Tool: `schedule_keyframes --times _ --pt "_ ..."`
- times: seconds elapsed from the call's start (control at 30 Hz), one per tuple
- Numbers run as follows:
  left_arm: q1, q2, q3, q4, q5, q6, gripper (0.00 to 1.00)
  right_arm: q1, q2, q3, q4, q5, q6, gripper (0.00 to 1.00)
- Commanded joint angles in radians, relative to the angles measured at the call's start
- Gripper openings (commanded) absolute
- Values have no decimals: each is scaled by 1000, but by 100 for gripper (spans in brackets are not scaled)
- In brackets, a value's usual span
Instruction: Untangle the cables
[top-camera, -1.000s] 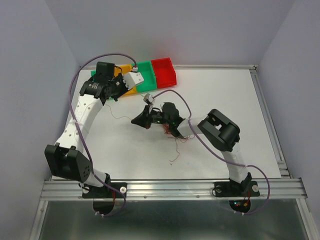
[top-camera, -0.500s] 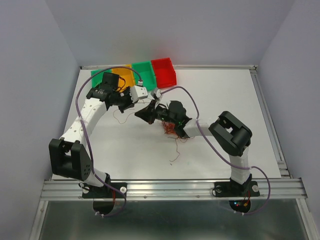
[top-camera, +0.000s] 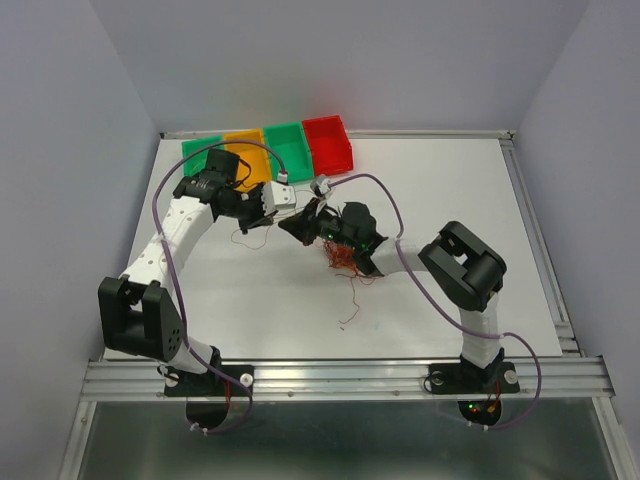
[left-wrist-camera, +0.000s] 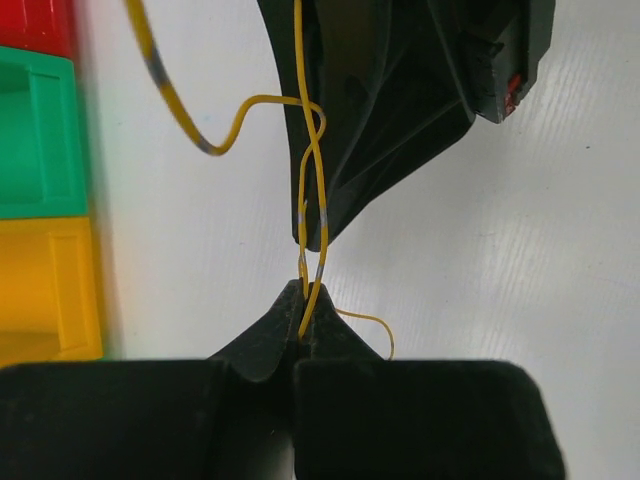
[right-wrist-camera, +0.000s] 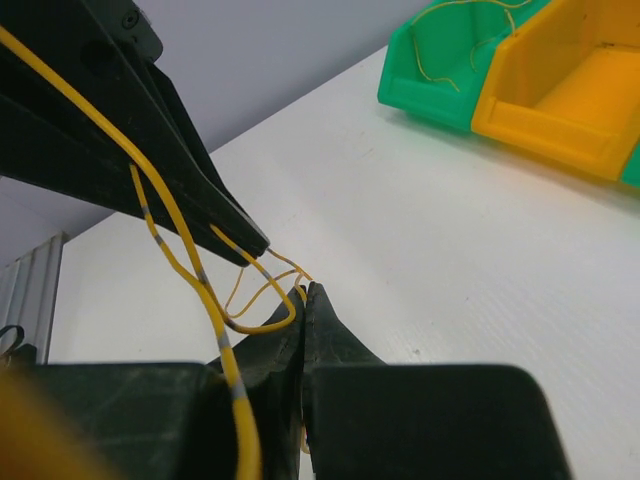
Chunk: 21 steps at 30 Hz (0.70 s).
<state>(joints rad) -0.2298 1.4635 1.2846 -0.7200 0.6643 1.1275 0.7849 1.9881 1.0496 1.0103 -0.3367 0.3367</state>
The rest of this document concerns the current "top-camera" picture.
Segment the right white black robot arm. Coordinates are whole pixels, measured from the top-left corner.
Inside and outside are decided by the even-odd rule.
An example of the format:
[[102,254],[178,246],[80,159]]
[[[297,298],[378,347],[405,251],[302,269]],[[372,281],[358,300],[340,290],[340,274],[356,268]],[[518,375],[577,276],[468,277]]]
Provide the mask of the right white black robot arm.
[[451,221],[424,247],[392,240],[377,231],[368,207],[349,202],[342,211],[310,201],[302,212],[279,222],[279,227],[307,246],[326,240],[351,251],[356,271],[367,277],[407,273],[416,280],[427,272],[459,318],[447,321],[462,333],[456,363],[429,368],[425,387],[434,394],[484,394],[514,391],[504,376],[504,348],[497,328],[498,293],[506,273],[504,260],[462,223]]

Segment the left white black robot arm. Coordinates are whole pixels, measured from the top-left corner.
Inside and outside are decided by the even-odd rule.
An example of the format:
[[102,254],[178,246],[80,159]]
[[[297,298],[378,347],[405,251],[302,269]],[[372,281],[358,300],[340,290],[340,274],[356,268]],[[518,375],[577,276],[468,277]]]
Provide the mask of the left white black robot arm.
[[102,280],[98,302],[107,349],[187,373],[191,386],[210,394],[222,384],[220,353],[189,336],[179,273],[218,218],[234,219],[248,232],[271,225],[296,199],[286,170],[245,187],[237,176],[244,162],[239,155],[219,144],[203,151],[204,168],[179,181],[165,215],[152,215],[154,235],[118,277]]

